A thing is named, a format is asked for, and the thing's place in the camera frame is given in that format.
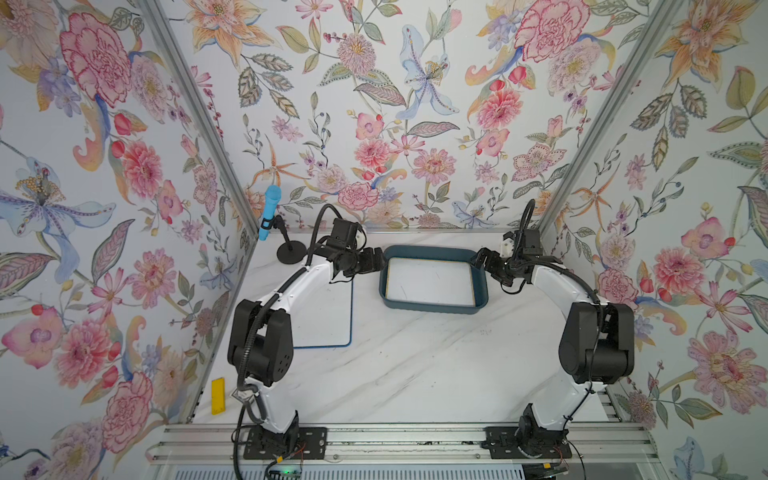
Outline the teal plastic storage box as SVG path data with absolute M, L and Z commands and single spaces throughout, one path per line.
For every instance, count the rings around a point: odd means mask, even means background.
M 393 245 L 384 251 L 379 294 L 391 309 L 473 315 L 489 301 L 486 274 L 463 248 Z

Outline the dark blue framed whiteboard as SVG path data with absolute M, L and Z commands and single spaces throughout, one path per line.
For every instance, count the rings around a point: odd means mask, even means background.
M 323 285 L 291 310 L 294 347 L 347 347 L 352 341 L 354 284 Z

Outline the yellow framed whiteboard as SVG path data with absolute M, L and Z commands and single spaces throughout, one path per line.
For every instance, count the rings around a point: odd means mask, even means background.
M 475 305 L 472 270 L 458 261 L 394 258 L 389 261 L 384 297 L 419 305 Z

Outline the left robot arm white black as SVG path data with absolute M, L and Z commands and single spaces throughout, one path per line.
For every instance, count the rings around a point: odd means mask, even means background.
M 293 361 L 291 314 L 323 287 L 386 266 L 383 250 L 367 244 L 364 227 L 343 218 L 335 206 L 321 207 L 316 221 L 327 212 L 334 214 L 331 232 L 321 237 L 313 227 L 300 268 L 272 293 L 240 301 L 233 314 L 227 361 L 236 370 L 234 398 L 254 423 L 275 435 L 288 435 L 299 425 L 298 411 L 279 398 L 276 388 Z

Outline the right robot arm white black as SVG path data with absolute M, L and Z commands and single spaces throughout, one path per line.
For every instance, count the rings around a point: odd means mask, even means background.
M 470 264 L 508 295 L 536 287 L 563 315 L 557 350 L 561 371 L 526 406 L 517 430 L 521 443 L 562 442 L 587 400 L 632 373 L 634 313 L 623 303 L 600 298 L 585 280 L 544 254 L 540 232 L 530 226 L 534 210 L 531 200 L 518 227 L 504 234 L 504 248 L 482 248 Z

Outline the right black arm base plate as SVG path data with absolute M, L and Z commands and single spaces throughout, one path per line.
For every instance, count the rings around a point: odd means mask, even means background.
M 488 450 L 494 460 L 544 461 L 572 458 L 565 431 L 549 431 L 538 427 L 486 427 L 484 433 L 485 439 L 480 446 Z

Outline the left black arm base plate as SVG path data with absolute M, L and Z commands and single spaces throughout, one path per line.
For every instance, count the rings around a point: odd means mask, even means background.
M 244 460 L 287 459 L 292 453 L 304 460 L 323 460 L 328 444 L 325 427 L 298 427 L 287 433 L 274 433 L 261 426 L 251 428 L 243 443 Z

